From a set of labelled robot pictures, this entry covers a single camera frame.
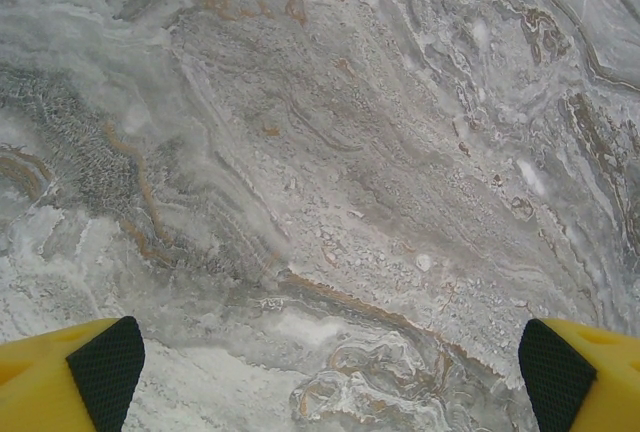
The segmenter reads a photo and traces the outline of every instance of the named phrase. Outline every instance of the yellow object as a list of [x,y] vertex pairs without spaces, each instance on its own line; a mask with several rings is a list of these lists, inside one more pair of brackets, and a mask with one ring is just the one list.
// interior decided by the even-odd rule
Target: yellow object
[[543,319],[596,369],[571,432],[640,430],[640,339],[560,319]]
[[[114,417],[109,407],[121,409],[126,400],[128,408],[131,384],[135,388],[142,369],[140,353],[144,362],[132,317],[96,320],[0,345],[0,431],[119,430],[126,409],[116,410]],[[124,369],[122,360],[129,361]],[[123,381],[123,370],[135,377]],[[92,391],[117,395],[123,389],[125,399],[111,393],[103,394],[108,396],[103,402],[91,397]]]

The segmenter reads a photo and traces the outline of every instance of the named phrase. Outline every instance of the gray marble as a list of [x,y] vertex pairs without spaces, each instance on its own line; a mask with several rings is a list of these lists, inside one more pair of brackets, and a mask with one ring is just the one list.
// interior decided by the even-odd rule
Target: gray marble
[[0,0],[0,338],[133,314],[126,430],[535,430],[638,335],[640,0]]

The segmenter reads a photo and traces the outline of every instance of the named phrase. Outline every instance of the yellow plastic part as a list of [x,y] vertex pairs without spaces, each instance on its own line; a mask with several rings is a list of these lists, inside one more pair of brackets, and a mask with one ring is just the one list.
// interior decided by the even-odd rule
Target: yellow plastic part
[[66,357],[117,320],[0,345],[0,431],[95,432]]
[[571,432],[640,430],[640,339],[560,319],[544,319],[597,370]]

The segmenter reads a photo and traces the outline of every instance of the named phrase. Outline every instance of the marble surface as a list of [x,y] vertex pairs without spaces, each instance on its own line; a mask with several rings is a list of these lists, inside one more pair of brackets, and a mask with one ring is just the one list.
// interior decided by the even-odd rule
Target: marble surface
[[134,315],[125,430],[536,430],[640,334],[640,0],[0,0],[0,340]]

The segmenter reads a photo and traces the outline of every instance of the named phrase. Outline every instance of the black rubber pad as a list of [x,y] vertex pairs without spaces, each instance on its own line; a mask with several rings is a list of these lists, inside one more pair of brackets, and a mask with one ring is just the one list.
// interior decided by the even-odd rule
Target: black rubber pad
[[123,317],[67,357],[97,432],[122,430],[144,358],[144,342],[133,317]]
[[596,369],[539,319],[527,323],[518,358],[540,432],[569,432]]

